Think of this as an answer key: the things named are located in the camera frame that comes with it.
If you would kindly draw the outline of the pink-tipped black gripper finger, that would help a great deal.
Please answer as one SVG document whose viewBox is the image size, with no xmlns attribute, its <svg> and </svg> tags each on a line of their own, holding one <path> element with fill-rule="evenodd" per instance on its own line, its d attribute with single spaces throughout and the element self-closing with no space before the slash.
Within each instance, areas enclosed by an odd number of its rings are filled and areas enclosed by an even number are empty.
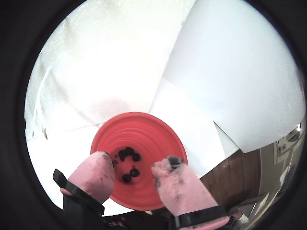
<svg viewBox="0 0 307 230">
<path fill-rule="evenodd" d="M 110 230 L 103 203 L 113 193 L 115 171 L 110 156 L 92 153 L 69 178 L 55 169 L 53 180 L 63 194 L 63 211 L 74 230 Z"/>
<path fill-rule="evenodd" d="M 151 167 L 163 205 L 173 215 L 170 230 L 224 230 L 230 220 L 182 158 L 167 157 Z"/>
</svg>

